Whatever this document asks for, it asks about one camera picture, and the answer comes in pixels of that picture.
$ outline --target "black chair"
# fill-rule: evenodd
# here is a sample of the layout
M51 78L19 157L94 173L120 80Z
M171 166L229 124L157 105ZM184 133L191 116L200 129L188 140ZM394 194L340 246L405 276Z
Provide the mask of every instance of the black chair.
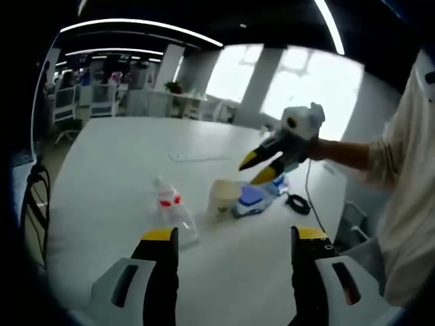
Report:
M35 185L43 185L44 194L40 194ZM40 163L32 167L31 174L27 179L27 186L24 193L22 210L20 214L20 230L22 240L27 244L27 248L35 263L45 269L46 250L48 241L48 226L50 224L50 176L47 169ZM43 264L37 261L35 250L31 246L31 237L36 236L37 246Z

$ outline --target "led light strip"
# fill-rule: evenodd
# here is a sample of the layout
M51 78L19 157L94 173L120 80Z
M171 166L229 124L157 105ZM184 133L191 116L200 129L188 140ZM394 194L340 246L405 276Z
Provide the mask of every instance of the led light strip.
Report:
M177 31L177 32L189 34L191 36L198 37L199 39L203 39L204 41L207 41L207 42L212 43L212 44L219 46L219 47L222 47L224 45L224 44L222 44L214 39L211 39L210 37L189 31L188 29L182 29L181 27L173 26L170 24L165 24L163 22L152 22L151 20L142 20L142 19L107 18L107 19L89 20L88 22L80 22L78 24L74 24L74 25L65 27L64 29L61 29L60 32L63 33L66 31L70 31L71 29L76 29L76 28L82 27L82 26L88 26L88 25L94 25L94 24L103 24L103 23L110 23L110 22L127 22L127 23L133 23L133 24L145 24L145 25L162 27L164 29L172 29L173 31Z
M128 49L128 48L101 48L101 49L89 49L89 50L70 52L70 53L66 53L65 56L73 56L74 54L85 54L85 53L101 52L101 51L141 52L141 53L156 54L158 56L163 55L163 52L157 52L157 51L151 51L151 50Z
M332 40L335 45L335 50L338 54L344 55L345 49L343 48L343 43L341 43L340 34L338 33L337 26L332 17L331 11L325 3L325 0L314 0L317 8L319 8L321 15L324 17L326 25L328 25L329 33L332 36Z

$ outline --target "office chair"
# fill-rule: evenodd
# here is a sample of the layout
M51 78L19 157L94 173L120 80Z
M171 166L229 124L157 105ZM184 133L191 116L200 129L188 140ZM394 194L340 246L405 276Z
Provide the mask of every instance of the office chair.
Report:
M75 86L57 90L54 95L53 124L61 130L56 141L57 144L63 137L70 141L78 135L82 128L82 121L75 118Z

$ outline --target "person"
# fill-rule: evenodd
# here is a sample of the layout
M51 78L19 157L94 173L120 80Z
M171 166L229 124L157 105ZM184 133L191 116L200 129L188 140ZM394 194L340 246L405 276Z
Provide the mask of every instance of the person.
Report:
M90 85L90 70L87 69L82 76L82 86Z
M49 109L46 98L47 93L47 72L50 62L45 61L41 72L41 79L38 83L36 102L33 113L33 143L36 152L39 152L39 143L46 136L49 122Z
M421 61L430 60L419 53L382 139L365 144L315 139L307 152L310 159L360 170L366 183L392 190L377 237L348 254L378 279L395 306L410 303L435 264L435 104L418 71Z
M62 83L60 84L59 89L63 90L64 88L69 88L74 86L73 77L74 75L72 71L67 71L66 73L64 73L62 77Z

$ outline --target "desk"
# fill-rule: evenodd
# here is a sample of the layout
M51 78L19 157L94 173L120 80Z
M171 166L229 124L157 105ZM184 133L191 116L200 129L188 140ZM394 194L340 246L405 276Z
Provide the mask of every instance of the desk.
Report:
M54 184L48 239L48 276L55 296L80 308L93 282L141 235L160 226L152 181L158 174L183 196L200 240L179 253L177 324L287 325L296 313L291 286L290 227L317 226L284 197L259 215L239 220L205 217L211 184L219 177L248 180L262 167L237 172L264 138L257 130L213 122L150 117L90 120L72 145ZM225 153L230 159L173 162L170 153ZM307 165L290 173L291 192L305 196ZM345 179L322 164L311 167L310 194L334 240Z

